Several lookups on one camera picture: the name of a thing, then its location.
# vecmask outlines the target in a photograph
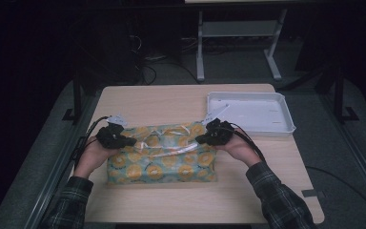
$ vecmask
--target dark wall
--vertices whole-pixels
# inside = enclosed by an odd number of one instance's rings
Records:
[[[72,19],[41,1],[0,1],[0,203],[71,81]]]

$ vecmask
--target person's right hand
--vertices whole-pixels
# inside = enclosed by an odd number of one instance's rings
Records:
[[[215,146],[215,149],[228,152],[233,158],[243,161],[249,167],[261,162],[260,157],[254,152],[249,144],[235,134],[227,144]]]

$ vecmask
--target hand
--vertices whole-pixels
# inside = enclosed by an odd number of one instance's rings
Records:
[[[233,158],[243,161],[247,166],[251,167],[254,164],[261,162],[260,157],[240,136],[233,134],[233,137],[225,145],[215,146],[216,150],[228,152]]]
[[[98,167],[100,167],[107,158],[117,154],[119,150],[111,150],[104,148],[95,136],[91,136],[87,141],[87,146],[79,159],[73,175],[75,177],[89,178],[89,175]]]

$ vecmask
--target gift box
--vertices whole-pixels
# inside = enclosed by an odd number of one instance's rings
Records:
[[[200,122],[125,129],[137,141],[108,159],[108,183],[216,181],[216,150],[195,141],[205,131]]]

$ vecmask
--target white stand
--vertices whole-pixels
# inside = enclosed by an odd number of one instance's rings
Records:
[[[204,81],[203,65],[203,37],[222,36],[271,36],[272,45],[265,50],[265,56],[269,63],[275,80],[281,80],[281,74],[275,64],[273,54],[280,36],[287,10],[282,10],[278,20],[272,21],[230,21],[230,22],[203,22],[203,12],[198,14],[198,49],[197,49],[197,80]]]

